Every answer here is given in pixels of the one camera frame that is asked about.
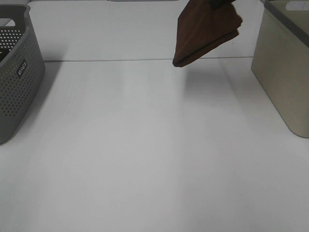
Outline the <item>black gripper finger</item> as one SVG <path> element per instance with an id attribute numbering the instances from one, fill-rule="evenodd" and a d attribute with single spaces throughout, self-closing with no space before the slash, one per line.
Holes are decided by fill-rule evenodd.
<path id="1" fill-rule="evenodd" d="M 213 10 L 219 9 L 221 6 L 225 4 L 230 4 L 235 0 L 210 0 L 210 5 Z"/>

